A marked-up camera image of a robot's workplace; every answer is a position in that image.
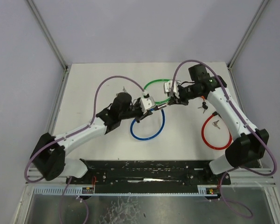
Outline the blue cable lock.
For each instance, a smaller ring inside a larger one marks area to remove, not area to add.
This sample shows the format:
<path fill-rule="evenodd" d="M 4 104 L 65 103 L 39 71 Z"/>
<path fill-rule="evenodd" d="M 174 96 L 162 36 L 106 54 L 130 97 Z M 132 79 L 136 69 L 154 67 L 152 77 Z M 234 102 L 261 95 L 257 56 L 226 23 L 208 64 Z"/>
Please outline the blue cable lock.
<path fill-rule="evenodd" d="M 152 140 L 152 139 L 155 139 L 156 137 L 158 137 L 162 133 L 162 131 L 165 127 L 165 123 L 166 123 L 165 111 L 164 111 L 164 109 L 160 109 L 160 111 L 161 111 L 161 124 L 160 124 L 159 129 L 155 133 L 148 133 L 148 134 L 145 134 L 144 136 L 138 136 L 136 134 L 136 132 L 134 131 L 134 126 L 137 123 L 136 120 L 134 119 L 131 122 L 130 128 L 129 128 L 130 135 L 138 141 L 149 141 L 149 140 Z"/>

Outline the green cable lock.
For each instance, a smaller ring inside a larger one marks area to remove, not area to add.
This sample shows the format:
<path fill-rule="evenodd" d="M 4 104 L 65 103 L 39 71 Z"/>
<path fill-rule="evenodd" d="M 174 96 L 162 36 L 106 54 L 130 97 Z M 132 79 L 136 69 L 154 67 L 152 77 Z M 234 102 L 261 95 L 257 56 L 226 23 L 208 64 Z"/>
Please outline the green cable lock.
<path fill-rule="evenodd" d="M 149 86 L 151 86 L 151 85 L 155 85 L 156 83 L 166 83 L 166 82 L 168 82 L 168 81 L 170 81 L 170 79 L 164 79 L 164 78 L 162 78 L 162 79 L 155 79 L 155 80 L 152 80 L 152 81 L 148 82 L 148 83 L 144 86 L 144 90 L 148 89 Z M 157 105 L 161 105 L 161 104 L 168 103 L 169 100 L 170 100 L 170 98 L 167 98 L 167 99 L 165 99 L 165 100 L 155 101 L 155 103 L 156 103 Z"/>

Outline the red lock key bunch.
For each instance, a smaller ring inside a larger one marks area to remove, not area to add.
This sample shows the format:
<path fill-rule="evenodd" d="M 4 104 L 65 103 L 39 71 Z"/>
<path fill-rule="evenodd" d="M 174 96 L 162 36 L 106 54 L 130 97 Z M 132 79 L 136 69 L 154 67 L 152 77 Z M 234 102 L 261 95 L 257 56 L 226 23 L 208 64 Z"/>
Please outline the red lock key bunch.
<path fill-rule="evenodd" d="M 216 120 L 216 121 L 212 122 L 212 125 L 220 130 L 220 127 L 218 125 L 219 121 L 220 120 Z"/>

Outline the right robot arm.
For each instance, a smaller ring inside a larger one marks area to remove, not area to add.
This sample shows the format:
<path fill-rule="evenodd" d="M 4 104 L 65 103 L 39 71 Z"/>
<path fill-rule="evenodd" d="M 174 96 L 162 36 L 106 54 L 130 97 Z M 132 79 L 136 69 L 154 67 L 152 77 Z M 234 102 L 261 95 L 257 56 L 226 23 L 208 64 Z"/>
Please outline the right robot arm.
<path fill-rule="evenodd" d="M 189 100 L 204 97 L 216 109 L 226 124 L 233 142 L 224 155 L 212 160 L 203 173 L 208 184 L 220 179 L 220 174 L 263 158 L 267 150 L 269 134 L 258 129 L 233 100 L 226 82 L 207 64 L 195 61 L 189 68 L 192 84 L 182 87 L 175 77 L 171 81 L 169 105 L 188 105 Z"/>

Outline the black padlock keys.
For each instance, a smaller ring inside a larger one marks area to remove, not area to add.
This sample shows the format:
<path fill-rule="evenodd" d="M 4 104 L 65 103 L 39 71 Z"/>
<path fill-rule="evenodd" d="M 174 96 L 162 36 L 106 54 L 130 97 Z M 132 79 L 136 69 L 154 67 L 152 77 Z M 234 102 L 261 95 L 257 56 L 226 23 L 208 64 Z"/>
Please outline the black padlock keys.
<path fill-rule="evenodd" d="M 203 109 L 203 114 L 208 110 L 208 105 L 205 101 L 202 102 L 202 105 L 198 109 Z"/>

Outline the red cable lock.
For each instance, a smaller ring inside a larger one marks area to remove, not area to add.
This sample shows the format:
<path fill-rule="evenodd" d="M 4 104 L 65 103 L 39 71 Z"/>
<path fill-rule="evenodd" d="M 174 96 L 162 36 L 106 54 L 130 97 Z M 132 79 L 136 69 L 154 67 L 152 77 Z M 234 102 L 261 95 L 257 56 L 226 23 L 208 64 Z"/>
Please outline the red cable lock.
<path fill-rule="evenodd" d="M 220 130 L 212 125 L 216 120 L 220 120 Z M 203 123 L 201 137 L 204 144 L 213 150 L 225 150 L 233 141 L 227 125 L 217 112 L 213 112 Z"/>

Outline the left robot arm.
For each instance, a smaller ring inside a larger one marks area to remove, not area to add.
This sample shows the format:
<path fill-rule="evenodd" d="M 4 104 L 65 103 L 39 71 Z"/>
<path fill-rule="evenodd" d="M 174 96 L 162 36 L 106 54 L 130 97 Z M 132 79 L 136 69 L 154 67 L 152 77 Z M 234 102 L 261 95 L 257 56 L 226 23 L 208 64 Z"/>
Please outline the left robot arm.
<path fill-rule="evenodd" d="M 60 135 L 41 135 L 29 162 L 35 165 L 46 181 L 52 181 L 65 172 L 76 177 L 82 184 L 88 184 L 92 181 L 93 173 L 81 160 L 67 159 L 67 156 L 82 144 L 115 130 L 122 120 L 144 119 L 152 114 L 155 106 L 155 101 L 149 95 L 138 98 L 133 103 L 130 94 L 120 92 L 89 123 Z"/>

